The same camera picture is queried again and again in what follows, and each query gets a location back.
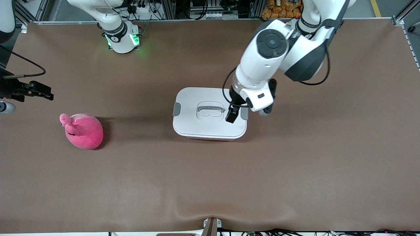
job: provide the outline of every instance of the pink plush toy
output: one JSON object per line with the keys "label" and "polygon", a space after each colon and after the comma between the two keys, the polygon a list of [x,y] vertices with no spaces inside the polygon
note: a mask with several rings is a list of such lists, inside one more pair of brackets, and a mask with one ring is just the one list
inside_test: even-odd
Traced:
{"label": "pink plush toy", "polygon": [[66,130],[67,139],[82,149],[97,148],[104,137],[102,125],[89,114],[60,115],[60,122]]}

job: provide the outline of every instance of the pink ball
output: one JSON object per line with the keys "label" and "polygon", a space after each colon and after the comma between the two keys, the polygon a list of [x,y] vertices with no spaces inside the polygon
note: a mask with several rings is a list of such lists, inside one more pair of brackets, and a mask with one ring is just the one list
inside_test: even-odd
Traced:
{"label": "pink ball", "polygon": [[60,115],[67,139],[76,147],[95,149],[103,140],[104,132],[98,119],[89,114]]}

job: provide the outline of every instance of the brown table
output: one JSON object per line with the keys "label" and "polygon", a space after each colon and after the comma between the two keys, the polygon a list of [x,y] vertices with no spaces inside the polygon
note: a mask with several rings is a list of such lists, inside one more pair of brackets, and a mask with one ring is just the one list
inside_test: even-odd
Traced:
{"label": "brown table", "polygon": [[[150,23],[127,55],[95,25],[30,25],[14,51],[46,68],[36,80],[55,99],[0,116],[0,232],[191,230],[207,217],[236,230],[419,230],[419,71],[391,20],[346,21],[321,86],[277,73],[273,114],[251,114],[241,139],[175,133],[178,91],[220,87],[259,24]],[[8,70],[37,68],[13,57]],[[102,149],[72,146],[61,113],[101,117]]]}

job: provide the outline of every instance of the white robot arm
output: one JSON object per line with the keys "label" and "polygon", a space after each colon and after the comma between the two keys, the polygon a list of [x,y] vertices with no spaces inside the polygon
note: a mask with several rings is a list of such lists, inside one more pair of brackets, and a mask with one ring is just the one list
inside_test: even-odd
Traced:
{"label": "white robot arm", "polygon": [[118,53],[128,53],[140,44],[139,27],[130,21],[123,21],[114,8],[123,0],[67,0],[82,9],[96,21],[105,32],[109,46]]}
{"label": "white robot arm", "polygon": [[271,79],[279,69],[293,81],[306,81],[320,69],[327,48],[338,28],[350,1],[304,0],[302,15],[316,10],[320,15],[314,36],[306,38],[280,20],[263,23],[254,34],[237,66],[230,96],[232,98],[226,121],[233,123],[244,104],[252,111],[266,115],[274,102],[276,82]]}
{"label": "white robot arm", "polygon": [[0,44],[8,41],[15,32],[14,5],[14,0],[0,0]]}

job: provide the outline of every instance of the floor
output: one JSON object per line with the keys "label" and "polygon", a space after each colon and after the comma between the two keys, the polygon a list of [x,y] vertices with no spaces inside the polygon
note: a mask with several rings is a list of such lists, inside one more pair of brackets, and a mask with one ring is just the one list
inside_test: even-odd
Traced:
{"label": "floor", "polygon": [[[345,18],[372,18],[372,17],[392,17],[402,9],[409,0],[357,0],[356,3],[347,10]],[[93,18],[86,12],[73,7],[66,0],[55,0],[50,14],[46,15],[48,21],[93,21]],[[420,21],[420,7],[404,20],[406,28]],[[420,29],[417,32],[408,33],[413,51],[420,55]],[[17,35],[6,43],[6,47],[12,49]],[[7,64],[10,54],[0,50],[0,63]]]}

